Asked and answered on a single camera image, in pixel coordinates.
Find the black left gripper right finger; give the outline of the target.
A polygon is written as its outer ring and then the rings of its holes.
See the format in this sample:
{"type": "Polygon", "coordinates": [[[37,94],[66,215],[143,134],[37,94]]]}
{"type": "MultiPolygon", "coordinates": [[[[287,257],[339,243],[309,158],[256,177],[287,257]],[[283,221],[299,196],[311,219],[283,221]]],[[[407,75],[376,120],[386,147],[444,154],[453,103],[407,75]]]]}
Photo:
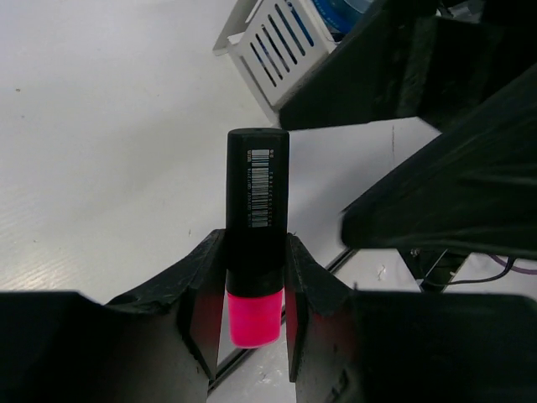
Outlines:
{"type": "Polygon", "coordinates": [[[535,401],[534,300],[355,290],[294,235],[284,274],[297,401],[535,401]]]}

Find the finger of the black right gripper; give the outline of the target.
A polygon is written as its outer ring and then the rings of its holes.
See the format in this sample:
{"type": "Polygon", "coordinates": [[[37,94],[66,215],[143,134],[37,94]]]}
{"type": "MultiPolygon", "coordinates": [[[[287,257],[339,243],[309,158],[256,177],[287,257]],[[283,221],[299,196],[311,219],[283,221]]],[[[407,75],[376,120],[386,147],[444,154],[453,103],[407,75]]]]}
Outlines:
{"type": "Polygon", "coordinates": [[[528,69],[345,211],[352,249],[536,255],[536,70],[528,69]]]}
{"type": "Polygon", "coordinates": [[[279,110],[282,128],[420,118],[447,130],[536,108],[536,4],[377,1],[279,110]]]}

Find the pink cap black highlighter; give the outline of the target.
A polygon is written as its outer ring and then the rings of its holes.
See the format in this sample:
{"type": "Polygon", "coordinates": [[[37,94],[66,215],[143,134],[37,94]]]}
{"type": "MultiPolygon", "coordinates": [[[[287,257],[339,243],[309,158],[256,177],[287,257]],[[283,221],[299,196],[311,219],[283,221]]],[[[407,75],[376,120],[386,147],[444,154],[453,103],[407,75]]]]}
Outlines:
{"type": "Polygon", "coordinates": [[[239,348],[259,348],[280,335],[289,133],[277,128],[230,131],[226,181],[230,338],[239,348]]]}

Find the blue slime jar printed lid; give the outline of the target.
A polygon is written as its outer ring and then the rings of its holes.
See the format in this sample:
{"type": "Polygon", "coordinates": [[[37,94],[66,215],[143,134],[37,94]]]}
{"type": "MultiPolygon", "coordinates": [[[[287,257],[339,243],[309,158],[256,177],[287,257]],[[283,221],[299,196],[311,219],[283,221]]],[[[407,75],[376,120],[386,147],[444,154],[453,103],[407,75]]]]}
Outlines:
{"type": "Polygon", "coordinates": [[[367,12],[373,0],[313,0],[326,25],[341,34],[348,34],[367,12]]]}

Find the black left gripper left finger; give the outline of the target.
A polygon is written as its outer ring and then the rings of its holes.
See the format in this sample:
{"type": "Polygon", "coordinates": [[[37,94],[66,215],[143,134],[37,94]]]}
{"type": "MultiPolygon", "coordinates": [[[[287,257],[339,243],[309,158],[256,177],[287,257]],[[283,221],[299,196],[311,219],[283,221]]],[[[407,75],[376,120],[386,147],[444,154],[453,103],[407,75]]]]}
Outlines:
{"type": "Polygon", "coordinates": [[[107,304],[1,294],[4,402],[203,402],[216,376],[224,233],[107,304]]]}

